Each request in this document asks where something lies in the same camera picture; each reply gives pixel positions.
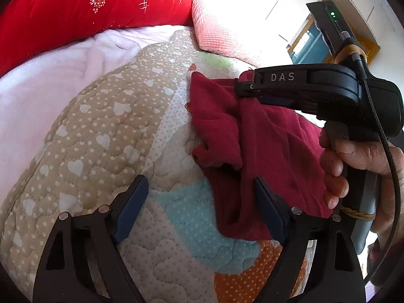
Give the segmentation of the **right hand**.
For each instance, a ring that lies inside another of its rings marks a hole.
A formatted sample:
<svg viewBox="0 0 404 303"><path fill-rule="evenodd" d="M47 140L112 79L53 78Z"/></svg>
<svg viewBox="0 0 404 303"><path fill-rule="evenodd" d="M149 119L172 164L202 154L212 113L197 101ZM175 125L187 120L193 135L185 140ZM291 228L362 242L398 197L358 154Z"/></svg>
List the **right hand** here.
<svg viewBox="0 0 404 303"><path fill-rule="evenodd" d="M383 248L394 220L394 186L382 144L336 140L335 146L332 146L326 131L321 131L319 144L324 148L320 156L320 166L324 170L323 198L330 209L334 209L339 199L348 194L348 181L342 176L344 164L382 176L377 213L371 230L377 234L379 245Z"/></svg>

